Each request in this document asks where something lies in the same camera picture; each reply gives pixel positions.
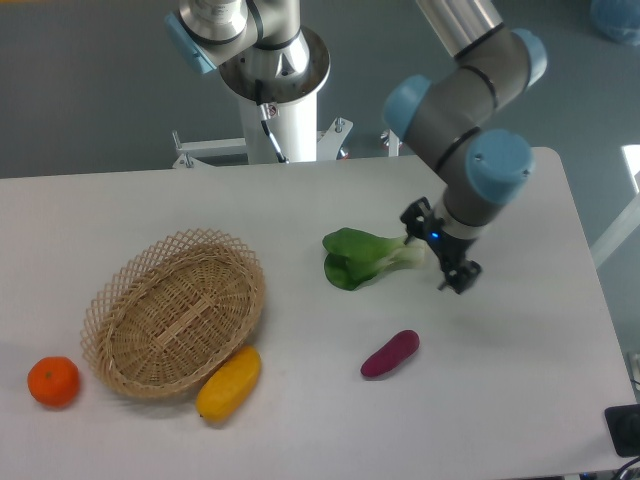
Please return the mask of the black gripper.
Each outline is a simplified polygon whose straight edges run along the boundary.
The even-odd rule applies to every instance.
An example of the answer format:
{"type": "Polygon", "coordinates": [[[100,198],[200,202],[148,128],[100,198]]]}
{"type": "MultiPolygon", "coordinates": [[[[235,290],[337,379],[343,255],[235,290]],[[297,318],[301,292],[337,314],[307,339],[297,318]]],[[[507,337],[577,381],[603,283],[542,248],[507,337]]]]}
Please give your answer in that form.
{"type": "Polygon", "coordinates": [[[430,212],[428,199],[421,197],[400,215],[406,232],[404,243],[409,244],[414,239],[424,240],[426,234],[426,241],[438,257],[444,275],[438,290],[449,289],[461,295],[474,286],[483,271],[480,264],[467,258],[467,252],[476,239],[459,238],[449,233],[445,229],[445,219],[430,212]]]}

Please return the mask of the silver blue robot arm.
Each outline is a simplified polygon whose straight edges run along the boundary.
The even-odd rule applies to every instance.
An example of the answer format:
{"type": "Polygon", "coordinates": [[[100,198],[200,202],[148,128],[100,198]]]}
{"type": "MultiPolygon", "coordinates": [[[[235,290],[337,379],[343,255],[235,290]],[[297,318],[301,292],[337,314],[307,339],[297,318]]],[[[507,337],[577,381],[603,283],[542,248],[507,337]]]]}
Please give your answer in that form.
{"type": "MultiPolygon", "coordinates": [[[[533,167],[521,136],[482,124],[544,74],[547,56],[535,35],[507,28],[489,1],[419,7],[457,68],[439,82],[405,79],[387,97],[383,118],[446,186],[438,202],[419,199],[403,212],[404,244],[428,247],[443,286],[462,293],[482,271],[469,248],[533,167]]],[[[237,97],[251,163],[319,159],[317,94],[330,56],[301,23],[298,2],[182,1],[164,24],[185,61],[200,74],[218,71],[237,97]]]]}

